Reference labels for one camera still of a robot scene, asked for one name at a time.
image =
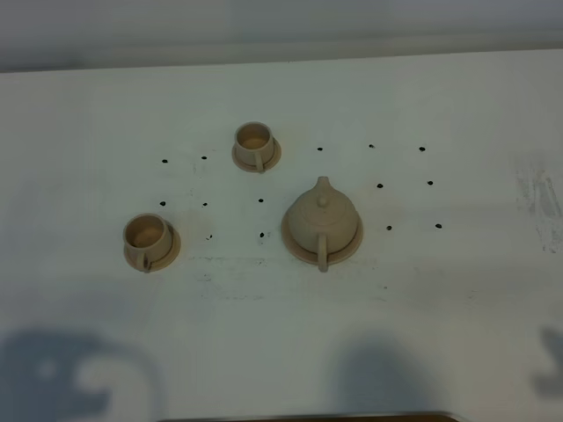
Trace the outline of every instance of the teapot lid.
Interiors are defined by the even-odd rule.
[[[341,220],[347,212],[350,199],[334,189],[328,177],[318,178],[317,184],[304,193],[296,203],[303,218],[314,226],[330,226]]]

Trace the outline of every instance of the smudge mark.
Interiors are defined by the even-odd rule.
[[[540,162],[520,163],[516,169],[518,208],[534,219],[543,251],[563,251],[563,213],[552,179]]]

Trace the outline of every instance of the beige ceramic teacup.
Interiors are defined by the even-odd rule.
[[[129,264],[145,273],[167,266],[179,251],[179,238],[174,239],[171,227],[156,214],[141,214],[129,221],[123,241]]]
[[[264,123],[245,123],[235,133],[233,158],[243,170],[261,173],[277,163],[279,145]]]

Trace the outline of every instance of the gray wall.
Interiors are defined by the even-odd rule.
[[[0,70],[563,47],[561,0],[0,0]]]

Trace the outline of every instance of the cup handle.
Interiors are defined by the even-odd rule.
[[[141,271],[148,273],[150,270],[150,263],[147,259],[147,254],[142,252],[137,255],[137,268],[141,268]]]
[[[254,160],[256,160],[256,168],[260,173],[264,172],[264,163],[262,162],[262,156],[259,152],[254,153]]]
[[[328,271],[327,253],[326,253],[326,235],[318,235],[318,269],[322,273]]]

